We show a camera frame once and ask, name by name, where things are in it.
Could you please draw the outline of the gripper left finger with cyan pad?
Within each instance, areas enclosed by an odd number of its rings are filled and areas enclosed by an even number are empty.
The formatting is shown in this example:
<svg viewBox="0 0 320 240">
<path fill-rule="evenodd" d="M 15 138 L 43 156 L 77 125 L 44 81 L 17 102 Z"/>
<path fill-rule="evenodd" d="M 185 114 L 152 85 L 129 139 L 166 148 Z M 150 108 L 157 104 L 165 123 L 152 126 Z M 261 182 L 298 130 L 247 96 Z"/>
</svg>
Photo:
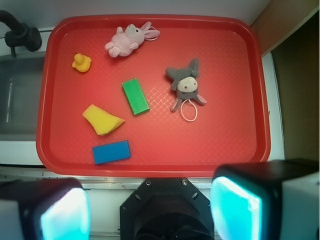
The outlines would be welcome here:
<svg viewBox="0 0 320 240">
<path fill-rule="evenodd" d="M 75 178 L 0 183 L 2 240 L 88 240 L 91 205 Z"/>
</svg>

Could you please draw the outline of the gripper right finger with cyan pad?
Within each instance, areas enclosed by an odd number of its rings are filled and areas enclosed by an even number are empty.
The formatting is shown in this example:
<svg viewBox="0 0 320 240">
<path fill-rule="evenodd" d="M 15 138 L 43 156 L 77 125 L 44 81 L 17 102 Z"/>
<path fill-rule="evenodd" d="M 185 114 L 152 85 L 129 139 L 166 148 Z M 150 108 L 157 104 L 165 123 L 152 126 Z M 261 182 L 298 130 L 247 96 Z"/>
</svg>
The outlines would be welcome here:
<svg viewBox="0 0 320 240">
<path fill-rule="evenodd" d="M 219 166 L 210 211 L 222 240 L 317 240 L 320 164 L 294 158 Z"/>
</svg>

